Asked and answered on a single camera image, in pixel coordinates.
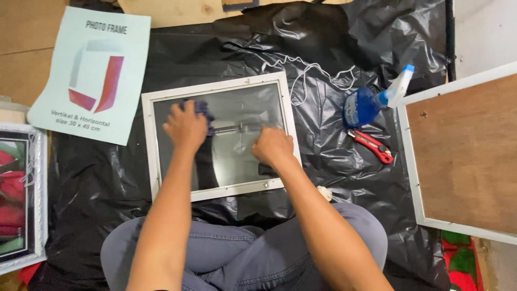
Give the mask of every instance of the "black garbage bag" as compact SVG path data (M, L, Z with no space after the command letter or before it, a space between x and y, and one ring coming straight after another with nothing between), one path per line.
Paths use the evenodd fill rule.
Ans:
M395 290L449 290L439 232L418 226L409 190L398 119L381 112L361 130L391 149L383 165L346 135L341 119L353 89L378 92L406 64L416 67L410 92L445 83L445 0L355 0L345 5L295 2L256 7L211 24L151 31L142 92L255 76L285 70L289 86L303 73L299 61L342 74L348 91L317 69L306 75L307 100L293 106L303 168L332 202L368 209L389 240L384 273ZM264 62L282 63L275 67ZM304 98L301 79L293 99ZM53 133L49 170L48 260L30 290L107 290L99 259L106 236L147 213L151 204L142 106L126 147ZM199 201L193 219L223 225L271 228L293 215L283 189Z

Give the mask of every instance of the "gray pants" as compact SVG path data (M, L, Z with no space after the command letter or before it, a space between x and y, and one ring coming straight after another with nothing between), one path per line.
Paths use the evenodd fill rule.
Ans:
M380 222L363 207L333 206L359 233L383 269L388 240ZM100 258L111 291L125 290L136 242L145 218L124 222L106 238ZM326 290L309 255L298 219L267 231L257 227L192 221L182 290Z

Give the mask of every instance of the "white string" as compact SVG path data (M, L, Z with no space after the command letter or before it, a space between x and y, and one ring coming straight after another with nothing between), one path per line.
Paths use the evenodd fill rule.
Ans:
M262 71L264 71L264 69L266 68L266 66L269 66L269 67L275 67L276 65L278 64L282 64L282 65L285 65L285 63L287 62L287 60L291 61L291 62L295 62L295 61L300 61L302 64L305 65L305 69L303 69L303 73L298 75L298 77L296 77L294 79L294 82L293 82L293 86L291 87L291 90L289 92L289 99L291 100L291 104L293 106L300 106L302 105L305 100L307 100L307 84L306 84L306 73L308 70L310 70L311 68L316 68L318 69L323 75L325 75L328 80L330 81L330 83L334 86L336 86L336 88L342 90L342 91L347 91L347 90L350 90L352 88L352 86L354 86L354 82L356 81L356 78L354 77L354 73L352 72L352 70L355 68L355 65L352 66L350 69L348 70L345 70L345 71L341 71L339 72L335 77L331 77L329 73L325 72L318 63L312 63L312 64L309 64L309 63L306 63L304 62L299 56L297 57L290 57L288 55L283 55L283 54L279 54L281 56L284 57L283 60L277 60L274 64L270 64L268 61L266 61L265 59L262 59L264 61L264 64L262 65ZM352 76L352 82L350 83L350 86L346 87L346 88L343 88L341 87L340 85L334 83L334 81L336 79L339 78L339 75L341 75L342 73L346 73L346 72L350 72L350 75ZM293 102L293 99L292 99L292 96L293 96L293 89L294 89L294 85L296 84L296 81L298 81L298 79L303 76L303 100L300 102L300 103L294 103Z
M29 187L32 184L34 184L34 165L36 163L36 159L34 157L35 155L35 148L36 145L36 135L30 133L28 137L29 146L28 146L28 158L29 161L27 162L27 168L25 169L25 176L20 179L21 183L25 183L25 187Z

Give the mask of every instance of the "box cutter blade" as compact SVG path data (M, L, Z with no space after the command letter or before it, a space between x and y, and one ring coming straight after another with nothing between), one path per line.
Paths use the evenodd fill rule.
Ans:
M393 157L391 156L391 152L388 148L373 137L353 129L349 129L347 133L354 138L355 142L358 142L372 151L379 160L381 160L381 163L389 164L393 162Z

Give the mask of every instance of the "blue spray bottle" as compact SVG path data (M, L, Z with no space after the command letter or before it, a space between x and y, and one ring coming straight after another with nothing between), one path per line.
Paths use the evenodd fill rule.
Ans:
M406 65L390 87L376 95L367 87L354 91L343 105L343 123L348 127L360 127L373 122L382 109L397 107L406 95L414 70L414 66Z

